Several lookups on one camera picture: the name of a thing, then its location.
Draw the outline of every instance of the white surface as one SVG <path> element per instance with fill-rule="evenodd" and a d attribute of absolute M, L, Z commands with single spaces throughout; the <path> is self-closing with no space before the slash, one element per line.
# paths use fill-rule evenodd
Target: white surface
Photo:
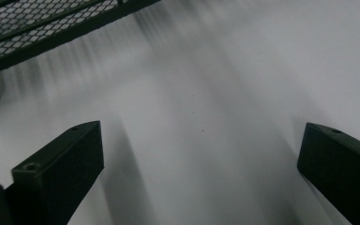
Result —
<path fill-rule="evenodd" d="M 307 121 L 360 139 L 360 1 L 223 2 L 166 0 L 0 73 L 0 184 L 100 120 L 106 169 L 70 224 L 349 224 L 296 160 Z"/>

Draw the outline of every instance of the mesh tray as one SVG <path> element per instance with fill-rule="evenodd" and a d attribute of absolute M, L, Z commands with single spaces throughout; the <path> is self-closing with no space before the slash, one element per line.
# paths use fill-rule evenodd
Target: mesh tray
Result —
<path fill-rule="evenodd" d="M 159 0 L 0 0 L 0 70 Z"/>

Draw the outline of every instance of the wire rack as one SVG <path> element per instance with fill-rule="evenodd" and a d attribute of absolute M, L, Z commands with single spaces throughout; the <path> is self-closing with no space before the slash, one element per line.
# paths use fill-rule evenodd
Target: wire rack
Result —
<path fill-rule="evenodd" d="M 159 0 L 0 0 L 0 70 Z"/>

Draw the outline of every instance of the metal mesh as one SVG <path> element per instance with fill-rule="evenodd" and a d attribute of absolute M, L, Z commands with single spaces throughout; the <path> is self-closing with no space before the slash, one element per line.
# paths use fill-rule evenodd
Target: metal mesh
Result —
<path fill-rule="evenodd" d="M 0 37 L 87 2 L 90 0 L 20 0 L 0 7 Z M 57 34 L 116 6 L 118 6 L 117 0 L 102 1 L 92 7 L 2 41 L 0 42 L 0 57 Z"/>

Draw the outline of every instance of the screw hole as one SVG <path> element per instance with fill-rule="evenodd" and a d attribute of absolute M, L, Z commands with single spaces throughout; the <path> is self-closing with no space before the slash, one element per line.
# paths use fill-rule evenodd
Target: screw hole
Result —
<path fill-rule="evenodd" d="M 23 167 L 24 167 L 27 171 L 34 171 L 34 170 L 36 170 L 36 169 L 39 167 L 39 165 L 36 164 L 36 163 L 28 163 L 28 164 L 24 165 Z"/>
<path fill-rule="evenodd" d="M 332 132 L 334 132 L 334 133 L 342 133 L 340 130 L 338 130 L 338 129 L 332 129 Z"/>

